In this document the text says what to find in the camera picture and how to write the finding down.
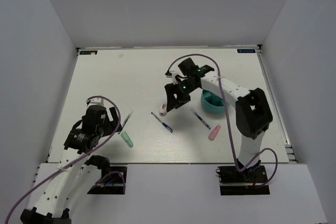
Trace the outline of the pink white small stapler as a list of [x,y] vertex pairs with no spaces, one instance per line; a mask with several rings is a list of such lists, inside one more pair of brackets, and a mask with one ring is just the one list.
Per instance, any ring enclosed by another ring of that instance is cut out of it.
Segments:
[[163,103],[160,110],[159,110],[159,115],[160,116],[165,116],[167,114],[167,104]]

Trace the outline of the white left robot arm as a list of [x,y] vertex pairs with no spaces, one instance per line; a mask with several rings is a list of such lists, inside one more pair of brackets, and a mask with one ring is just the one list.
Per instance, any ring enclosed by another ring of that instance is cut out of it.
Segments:
[[115,107],[88,106],[64,142],[56,175],[30,209],[24,209],[22,223],[71,223],[75,209],[89,190],[114,172],[108,158],[95,155],[101,138],[121,132],[120,113]]

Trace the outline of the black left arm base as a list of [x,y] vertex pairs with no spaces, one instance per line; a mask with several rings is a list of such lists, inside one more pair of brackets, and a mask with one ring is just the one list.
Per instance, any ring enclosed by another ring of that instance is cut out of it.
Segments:
[[101,173],[101,180],[89,191],[89,195],[124,195],[127,181],[127,166],[113,166]]

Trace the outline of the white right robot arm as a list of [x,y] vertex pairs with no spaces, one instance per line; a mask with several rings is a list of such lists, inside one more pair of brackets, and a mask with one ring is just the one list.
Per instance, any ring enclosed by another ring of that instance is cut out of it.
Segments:
[[172,80],[165,85],[166,111],[178,109],[191,100],[196,89],[209,91],[223,99],[224,106],[235,110],[236,126],[241,134],[240,151],[237,154],[233,143],[230,119],[227,119],[228,135],[238,177],[247,182],[256,175],[260,155],[264,152],[261,143],[270,123],[272,112],[264,91],[250,90],[239,86],[221,75],[219,65],[198,66],[192,55],[180,57],[178,71],[168,69],[166,77]]

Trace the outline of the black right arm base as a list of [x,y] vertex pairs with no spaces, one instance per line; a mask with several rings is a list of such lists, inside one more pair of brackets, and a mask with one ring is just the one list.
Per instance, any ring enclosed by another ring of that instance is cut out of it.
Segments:
[[269,186],[261,186],[268,180],[264,166],[247,174],[238,172],[235,166],[219,166],[216,174],[221,196],[270,195]]

